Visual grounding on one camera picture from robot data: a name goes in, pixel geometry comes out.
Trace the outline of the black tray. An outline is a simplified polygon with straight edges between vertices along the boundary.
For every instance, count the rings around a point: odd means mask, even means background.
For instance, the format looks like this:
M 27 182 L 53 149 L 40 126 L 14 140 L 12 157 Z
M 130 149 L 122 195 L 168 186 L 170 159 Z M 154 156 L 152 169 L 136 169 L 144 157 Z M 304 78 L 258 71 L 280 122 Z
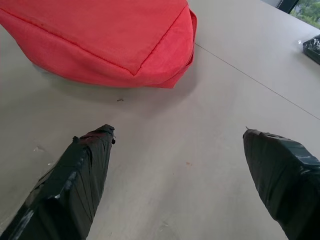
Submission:
M 302 45 L 303 53 L 320 65 L 320 34 L 305 42 L 300 40 L 298 43 Z

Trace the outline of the red fabric bag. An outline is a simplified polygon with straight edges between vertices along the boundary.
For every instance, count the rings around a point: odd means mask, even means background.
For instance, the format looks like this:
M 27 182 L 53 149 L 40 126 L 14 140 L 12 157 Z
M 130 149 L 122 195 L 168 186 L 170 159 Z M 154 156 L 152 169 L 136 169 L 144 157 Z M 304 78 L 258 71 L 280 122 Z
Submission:
M 170 89 L 193 63 L 197 17 L 187 0 L 0 0 L 0 25 L 50 73 Z

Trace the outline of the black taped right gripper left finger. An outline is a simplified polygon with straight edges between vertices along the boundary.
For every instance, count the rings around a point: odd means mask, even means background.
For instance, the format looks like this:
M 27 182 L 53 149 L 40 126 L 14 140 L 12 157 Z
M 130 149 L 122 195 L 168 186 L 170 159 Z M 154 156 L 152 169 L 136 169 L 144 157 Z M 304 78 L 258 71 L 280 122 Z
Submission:
M 86 240 L 104 192 L 114 130 L 105 124 L 74 136 L 0 240 Z

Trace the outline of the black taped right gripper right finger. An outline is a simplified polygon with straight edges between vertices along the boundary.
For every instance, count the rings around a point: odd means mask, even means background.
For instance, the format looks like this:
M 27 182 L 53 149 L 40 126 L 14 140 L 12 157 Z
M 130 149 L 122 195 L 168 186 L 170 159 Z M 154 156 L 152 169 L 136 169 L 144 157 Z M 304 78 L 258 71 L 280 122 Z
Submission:
M 288 240 L 320 240 L 320 160 L 269 132 L 247 129 L 242 139 L 259 197 Z

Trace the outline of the dark window frame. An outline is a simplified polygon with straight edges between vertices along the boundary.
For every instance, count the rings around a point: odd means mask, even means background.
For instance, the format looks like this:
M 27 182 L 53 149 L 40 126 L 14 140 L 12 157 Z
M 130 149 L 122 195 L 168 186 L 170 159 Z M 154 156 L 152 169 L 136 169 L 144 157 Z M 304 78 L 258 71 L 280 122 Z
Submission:
M 299 0 L 279 0 L 275 7 L 287 14 L 298 4 Z

